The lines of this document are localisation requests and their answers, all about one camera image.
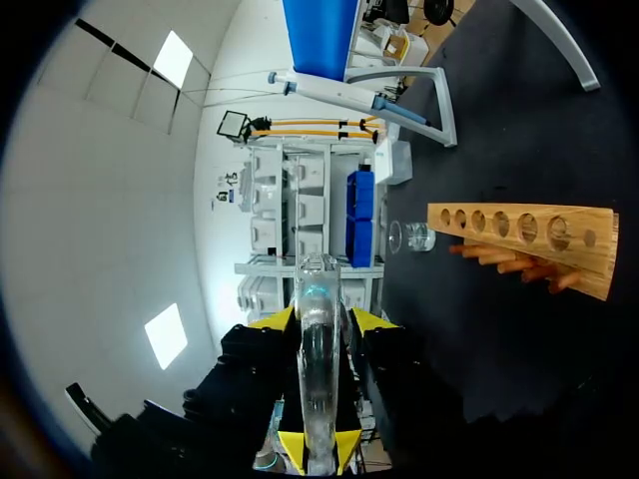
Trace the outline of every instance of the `wooden floor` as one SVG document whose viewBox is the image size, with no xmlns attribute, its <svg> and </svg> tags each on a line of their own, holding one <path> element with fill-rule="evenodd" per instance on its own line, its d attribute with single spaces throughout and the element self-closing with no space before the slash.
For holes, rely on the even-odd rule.
<svg viewBox="0 0 639 479">
<path fill-rule="evenodd" d="M 463 16 L 472 8 L 475 0 L 456 0 L 455 1 L 455 9 L 452 13 L 452 21 L 458 23 Z M 418 5 L 421 6 L 423 4 L 423 0 L 419 0 Z M 408 23 L 406 27 L 406 31 L 412 33 L 414 35 L 419 35 L 422 37 L 426 43 L 428 44 L 428 55 L 423 62 L 423 65 L 426 65 L 430 60 L 430 57 L 434 55 L 434 53 L 439 48 L 439 45 L 443 43 L 443 41 L 450 35 L 454 30 L 454 27 L 450 22 L 442 25 L 440 27 L 436 25 L 431 25 L 424 16 L 423 10 L 421 8 L 415 8 L 413 10 L 412 16 L 410 17 L 410 23 Z"/>
</svg>

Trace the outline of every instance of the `wooden peg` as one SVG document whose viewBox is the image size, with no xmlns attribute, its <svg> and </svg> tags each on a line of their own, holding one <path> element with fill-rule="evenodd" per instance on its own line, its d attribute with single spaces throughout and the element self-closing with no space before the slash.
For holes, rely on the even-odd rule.
<svg viewBox="0 0 639 479">
<path fill-rule="evenodd" d="M 505 261 L 497 265 L 497 271 L 500 274 L 506 272 L 524 271 L 531 267 L 535 267 L 536 263 L 532 257 L 524 257 L 522 259 L 516 259 L 515 261 Z"/>
<path fill-rule="evenodd" d="M 499 252 L 496 254 L 484 254 L 479 257 L 479 264 L 498 264 L 500 262 L 515 261 L 517 253 L 515 251 Z"/>
<path fill-rule="evenodd" d="M 466 246 L 465 244 L 452 244 L 448 247 L 448 252 L 451 254 L 459 254 L 464 252 L 470 246 Z"/>
<path fill-rule="evenodd" d="M 464 251 L 461 252 L 461 255 L 463 257 L 480 257 L 480 256 L 488 256 L 492 254 L 503 254 L 506 252 L 510 252 L 510 251 L 503 247 L 485 246 L 483 244 L 476 244 L 476 245 L 468 246 Z"/>
<path fill-rule="evenodd" d="M 548 266 L 537 266 L 532 267 L 531 269 L 526 269 L 521 274 L 521 280 L 523 282 L 533 282 L 555 274 L 557 274 L 557 266 L 554 264 L 549 264 Z"/>
<path fill-rule="evenodd" d="M 550 281 L 548 285 L 548 291 L 550 294 L 557 294 L 563 291 L 566 287 L 574 286 L 581 279 L 581 273 L 579 271 L 572 271 L 561 276 L 557 276 Z"/>
</svg>

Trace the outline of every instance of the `white storage bin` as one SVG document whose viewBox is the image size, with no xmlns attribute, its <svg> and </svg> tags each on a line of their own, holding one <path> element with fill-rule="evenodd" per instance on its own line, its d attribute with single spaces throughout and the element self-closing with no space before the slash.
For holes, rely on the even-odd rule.
<svg viewBox="0 0 639 479">
<path fill-rule="evenodd" d="M 253 178 L 274 177 L 282 167 L 282 152 L 257 151 Z"/>
<path fill-rule="evenodd" d="M 267 253 L 276 247 L 276 221 L 273 218 L 251 218 L 251 245 L 256 252 Z"/>
<path fill-rule="evenodd" d="M 258 313 L 278 311 L 278 283 L 274 277 L 262 277 L 251 294 L 253 310 Z"/>
<path fill-rule="evenodd" d="M 321 232 L 298 232 L 298 254 L 321 252 L 322 240 Z"/>
<path fill-rule="evenodd" d="M 281 198 L 282 196 L 279 194 L 277 185 L 254 183 L 253 213 L 274 211 L 277 208 L 281 208 Z"/>
<path fill-rule="evenodd" d="M 300 157 L 298 188 L 323 188 L 323 160 Z"/>
<path fill-rule="evenodd" d="M 363 279 L 343 279 L 341 297 L 346 310 L 353 307 L 364 309 L 365 285 Z"/>
<path fill-rule="evenodd" d="M 259 282 L 259 276 L 245 276 L 238 286 L 238 306 L 242 311 L 252 309 L 251 291 L 255 284 Z"/>
<path fill-rule="evenodd" d="M 323 197 L 300 195 L 298 225 L 301 227 L 323 225 Z"/>
</svg>

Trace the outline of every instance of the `dark floor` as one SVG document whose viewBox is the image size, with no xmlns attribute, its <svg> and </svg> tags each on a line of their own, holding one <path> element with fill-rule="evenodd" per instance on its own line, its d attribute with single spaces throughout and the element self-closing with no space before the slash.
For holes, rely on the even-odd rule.
<svg viewBox="0 0 639 479">
<path fill-rule="evenodd" d="M 413 179 L 391 187 L 388 218 L 425 221 L 436 202 L 583 205 L 620 214 L 608 302 L 545 284 L 523 285 L 452 256 L 438 235 L 429 253 L 387 253 L 383 307 L 428 337 L 433 366 L 464 396 L 466 418 L 541 411 L 560 392 L 613 369 L 636 341 L 639 192 L 633 113 L 605 50 L 547 2 L 599 77 L 584 93 L 550 41 L 509 2 L 478 0 L 430 66 L 445 69 L 458 146 L 410 140 Z M 418 80 L 400 103 L 431 120 L 436 100 Z"/>
</svg>

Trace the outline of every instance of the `white wall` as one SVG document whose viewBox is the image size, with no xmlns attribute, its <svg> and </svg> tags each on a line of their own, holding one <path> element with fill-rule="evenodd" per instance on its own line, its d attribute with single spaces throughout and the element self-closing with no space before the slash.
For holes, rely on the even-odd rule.
<svg viewBox="0 0 639 479">
<path fill-rule="evenodd" d="M 210 68 L 237 2 L 217 4 L 101 0 L 82 16 L 151 65 L 173 28 Z M 202 81 L 201 69 L 192 63 L 185 87 Z M 182 392 L 218 353 L 195 253 L 202 100 L 181 95 L 173 115 L 177 93 L 70 25 L 5 152 L 0 279 L 10 325 L 43 398 L 86 451 L 93 436 L 67 385 L 78 381 L 112 417 L 139 412 L 145 398 L 181 412 Z M 189 344 L 163 371 L 144 324 L 172 303 Z"/>
<path fill-rule="evenodd" d="M 292 62 L 282 1 L 244 0 L 224 38 L 209 88 L 280 92 L 282 85 L 268 84 L 268 72 L 288 70 Z M 259 94 L 209 91 L 202 115 L 194 185 L 196 247 L 215 341 L 219 341 L 233 325 L 246 323 L 246 315 L 236 304 L 237 286 L 243 277 L 235 274 L 234 264 L 247 261 L 251 255 L 251 214 L 241 213 L 236 205 L 214 201 L 218 191 L 225 189 L 218 186 L 218 177 L 240 171 L 243 162 L 249 158 L 247 149 L 234 148 L 230 140 L 216 135 L 225 111 L 242 112 L 250 118 L 362 118 L 359 112 L 299 95 L 239 100 Z"/>
</svg>

